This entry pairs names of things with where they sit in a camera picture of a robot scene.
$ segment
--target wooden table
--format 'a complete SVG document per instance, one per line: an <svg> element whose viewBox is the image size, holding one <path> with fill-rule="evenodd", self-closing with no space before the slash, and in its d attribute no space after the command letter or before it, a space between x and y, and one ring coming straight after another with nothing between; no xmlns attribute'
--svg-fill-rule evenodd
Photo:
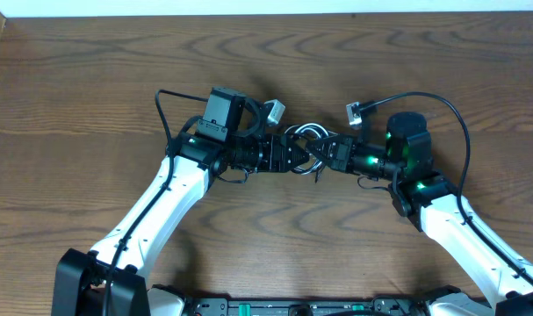
<svg viewBox="0 0 533 316"><path fill-rule="evenodd" d="M287 106L284 124L349 132L344 105L408 90L450 99L469 125L465 195L533 262L533 13L9 19L0 45L0 314L45 314L55 266L128 212L163 158L160 88L213 85ZM162 98L177 131L204 104ZM381 107L429 120L456 182L461 129L437 102ZM365 298L479 289L388 194L353 176L216 183L148 284L234 298Z"/></svg>

